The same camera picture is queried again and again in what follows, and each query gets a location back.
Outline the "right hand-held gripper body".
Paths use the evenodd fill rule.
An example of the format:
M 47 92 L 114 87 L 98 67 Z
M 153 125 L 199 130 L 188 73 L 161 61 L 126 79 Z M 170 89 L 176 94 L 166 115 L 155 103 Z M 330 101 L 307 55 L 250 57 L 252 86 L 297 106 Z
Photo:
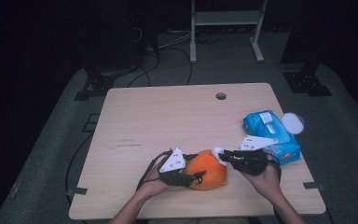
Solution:
M 233 167 L 249 175 L 260 175 L 263 173 L 268 166 L 267 153 L 265 151 L 266 147 L 275 145 L 277 143 L 276 139 L 246 135 L 242 140 L 238 151 L 241 153 L 241 156 L 229 156 L 240 159 L 240 162 L 231 163 Z M 278 160 L 272 155 L 272 163 L 274 165 L 279 165 Z

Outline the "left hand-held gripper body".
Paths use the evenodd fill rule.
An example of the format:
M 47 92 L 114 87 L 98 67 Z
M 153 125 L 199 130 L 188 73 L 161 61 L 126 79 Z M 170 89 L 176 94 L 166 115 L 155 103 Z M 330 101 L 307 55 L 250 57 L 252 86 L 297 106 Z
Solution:
M 193 182 L 193 175 L 183 173 L 186 164 L 182 149 L 177 147 L 170 150 L 158 167 L 159 179 L 169 186 L 189 187 Z

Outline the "orange plush toy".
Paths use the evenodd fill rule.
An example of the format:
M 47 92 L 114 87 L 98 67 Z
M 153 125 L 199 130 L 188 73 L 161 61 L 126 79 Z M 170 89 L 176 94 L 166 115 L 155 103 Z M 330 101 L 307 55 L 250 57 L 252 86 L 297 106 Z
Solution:
M 184 174 L 193 175 L 205 171 L 201 181 L 193 180 L 190 187 L 196 190 L 212 190 L 227 184 L 227 167 L 220 164 L 210 149 L 202 150 L 198 157 L 189 161 Z

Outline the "white wet wipe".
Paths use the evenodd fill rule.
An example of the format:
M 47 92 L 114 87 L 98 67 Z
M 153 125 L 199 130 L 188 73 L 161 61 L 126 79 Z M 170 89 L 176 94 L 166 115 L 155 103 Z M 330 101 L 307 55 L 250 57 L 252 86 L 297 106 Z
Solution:
M 218 162 L 224 166 L 227 166 L 227 162 L 226 161 L 223 161 L 221 158 L 220 158 L 220 155 L 224 153 L 224 149 L 222 147 L 214 147 L 212 149 L 212 153 L 214 155 L 214 157 L 218 160 Z

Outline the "blue wet wipes pack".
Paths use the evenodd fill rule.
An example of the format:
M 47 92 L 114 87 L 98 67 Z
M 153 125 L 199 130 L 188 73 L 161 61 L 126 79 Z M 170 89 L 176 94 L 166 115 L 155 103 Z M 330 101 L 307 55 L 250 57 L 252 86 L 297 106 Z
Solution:
M 285 113 L 278 118 L 270 110 L 254 112 L 243 119 L 243 129 L 252 136 L 276 139 L 274 145 L 266 146 L 265 149 L 270 151 L 281 165 L 300 159 L 301 146 L 295 135 L 304 131 L 304 121 L 297 114 Z

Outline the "person's left hand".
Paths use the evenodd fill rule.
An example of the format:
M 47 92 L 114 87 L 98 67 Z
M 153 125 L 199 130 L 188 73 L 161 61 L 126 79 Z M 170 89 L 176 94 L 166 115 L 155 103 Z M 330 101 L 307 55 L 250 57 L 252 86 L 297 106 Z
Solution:
M 159 179 L 158 169 L 154 167 L 145 182 L 136 190 L 136 194 L 142 199 L 148 200 L 164 192 L 169 186 Z

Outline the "person's right hand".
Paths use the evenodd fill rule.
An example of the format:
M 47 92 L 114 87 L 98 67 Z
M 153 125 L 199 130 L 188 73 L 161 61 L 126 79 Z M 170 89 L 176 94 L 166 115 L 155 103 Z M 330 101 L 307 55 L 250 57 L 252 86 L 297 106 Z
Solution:
M 270 203 L 275 204 L 280 202 L 284 196 L 280 187 L 279 172 L 276 166 L 271 162 L 272 156 L 267 154 L 268 166 L 260 175 L 249 175 L 242 173 L 242 175 L 252 184 L 255 190 L 267 199 Z

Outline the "black tape piece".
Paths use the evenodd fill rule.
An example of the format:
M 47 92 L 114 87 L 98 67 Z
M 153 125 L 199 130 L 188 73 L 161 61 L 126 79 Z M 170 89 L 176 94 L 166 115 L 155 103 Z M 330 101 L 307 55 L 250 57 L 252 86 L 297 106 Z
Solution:
M 66 191 L 66 195 L 67 196 L 74 196 L 75 194 L 86 195 L 87 191 L 88 191 L 88 189 L 76 187 L 73 189 L 68 189 Z
M 303 186 L 305 189 L 318 189 L 320 191 L 325 190 L 325 187 L 323 184 L 318 184 L 316 182 L 304 182 Z

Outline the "black stand base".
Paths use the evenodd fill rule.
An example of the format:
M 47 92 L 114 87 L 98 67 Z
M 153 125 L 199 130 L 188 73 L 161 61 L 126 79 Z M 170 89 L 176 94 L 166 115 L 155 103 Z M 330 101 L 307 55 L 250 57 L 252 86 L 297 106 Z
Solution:
M 91 97 L 104 97 L 114 87 L 116 79 L 135 72 L 140 64 L 93 64 L 86 63 L 87 79 L 83 88 L 76 93 L 75 101 L 87 101 Z
M 311 97 L 331 96 L 331 91 L 321 83 L 315 73 L 319 62 L 307 62 L 301 70 L 284 72 L 283 76 L 293 93 L 306 93 Z

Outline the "black tape floor marking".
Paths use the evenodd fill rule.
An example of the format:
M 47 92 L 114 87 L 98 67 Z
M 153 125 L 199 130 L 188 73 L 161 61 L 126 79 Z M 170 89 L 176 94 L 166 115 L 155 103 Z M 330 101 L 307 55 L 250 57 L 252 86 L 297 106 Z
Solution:
M 89 116 L 83 126 L 82 132 L 83 133 L 93 133 L 97 127 L 99 117 L 100 117 L 100 115 L 97 113 L 89 114 Z

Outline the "white metal stand frame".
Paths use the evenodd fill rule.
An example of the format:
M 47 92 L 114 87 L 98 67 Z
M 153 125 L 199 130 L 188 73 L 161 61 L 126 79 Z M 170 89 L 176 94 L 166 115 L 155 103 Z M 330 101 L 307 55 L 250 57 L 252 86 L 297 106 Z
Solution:
M 197 11 L 196 0 L 191 0 L 189 60 L 197 61 L 196 28 L 202 26 L 254 25 L 255 33 L 249 38 L 255 58 L 259 63 L 264 57 L 258 45 L 262 24 L 269 0 L 262 0 L 259 10 L 249 11 Z

